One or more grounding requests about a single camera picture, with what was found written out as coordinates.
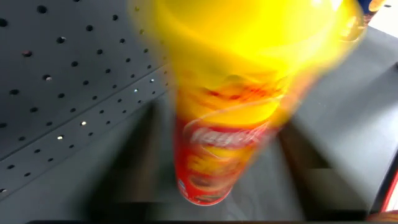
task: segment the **pringles can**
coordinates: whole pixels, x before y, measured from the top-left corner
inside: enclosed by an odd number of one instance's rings
[[[148,7],[152,36],[163,40],[174,71],[176,182],[196,205],[229,194],[317,74],[353,48],[341,33],[362,17],[352,0],[156,0]]]

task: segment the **can label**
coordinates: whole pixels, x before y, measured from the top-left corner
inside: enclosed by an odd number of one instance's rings
[[[267,127],[267,121],[230,128],[177,118],[174,156],[181,193],[197,205],[222,201],[250,163],[258,143],[276,132]]]

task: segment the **pegboard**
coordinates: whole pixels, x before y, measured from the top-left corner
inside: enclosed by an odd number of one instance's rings
[[[0,3],[0,200],[164,93],[148,29],[125,0]]]

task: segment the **blue container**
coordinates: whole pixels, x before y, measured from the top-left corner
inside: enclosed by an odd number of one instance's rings
[[[383,7],[386,0],[357,0],[364,13],[364,26],[367,26],[372,17]]]

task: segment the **red object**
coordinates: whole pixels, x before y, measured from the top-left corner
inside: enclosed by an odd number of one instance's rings
[[[182,195],[196,205],[222,201],[250,163],[258,143],[275,133],[264,123],[230,128],[177,118],[174,160]]]
[[[384,199],[383,206],[381,207],[381,212],[386,212],[387,206],[388,206],[391,196],[392,196],[392,193],[394,192],[394,189],[396,187],[398,187],[397,184],[398,184],[398,171],[396,172],[396,175],[395,175],[394,179],[392,180],[391,186],[387,192],[386,198]]]

